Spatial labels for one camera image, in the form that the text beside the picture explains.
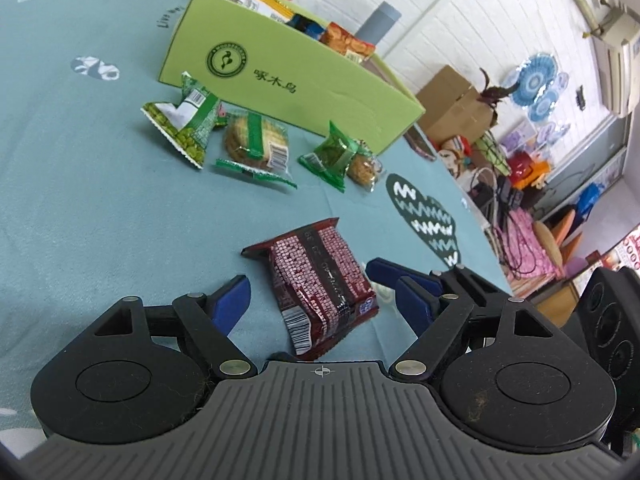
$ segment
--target pink cloth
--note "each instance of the pink cloth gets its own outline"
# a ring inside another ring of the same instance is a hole
[[[536,278],[547,274],[563,277],[562,269],[553,264],[538,242],[533,231],[533,218],[524,209],[511,212],[507,232],[500,233],[500,237],[510,267],[517,269],[508,272],[508,280]]]

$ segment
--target blue tablecloth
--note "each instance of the blue tablecloth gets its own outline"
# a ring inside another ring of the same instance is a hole
[[[341,194],[294,162],[298,190],[261,186],[212,168],[220,133],[202,171],[169,145],[140,106],[178,98],[157,76],[188,1],[0,0],[0,430],[37,428],[34,375],[129,294],[168,304],[245,273],[252,302],[231,339],[258,368],[289,350],[266,266],[239,253],[295,227],[338,216],[359,262],[381,256],[425,272],[445,268],[396,212],[384,182],[372,194],[348,182]],[[321,141],[296,128],[289,137],[294,156]],[[507,289],[443,165],[404,139],[382,162],[452,214],[462,261]],[[392,298],[381,296],[377,317],[324,360],[389,365],[412,343]]]

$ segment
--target black speaker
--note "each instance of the black speaker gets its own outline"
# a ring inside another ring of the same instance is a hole
[[[628,267],[596,269],[576,311],[589,354],[616,386],[609,426],[632,431],[640,425],[640,278]]]

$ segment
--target brown cardboard box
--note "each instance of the brown cardboard box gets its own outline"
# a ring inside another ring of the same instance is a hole
[[[479,96],[469,81],[445,65],[416,96],[426,110],[417,122],[436,144],[456,135],[473,144],[489,129],[494,114],[477,101]]]

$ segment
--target gray ridged panel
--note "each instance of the gray ridged panel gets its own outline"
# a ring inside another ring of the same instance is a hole
[[[595,446],[522,455],[453,426],[428,389],[375,363],[271,362],[224,381],[176,430],[126,446],[54,436],[24,463],[42,480],[600,480],[619,462]]]

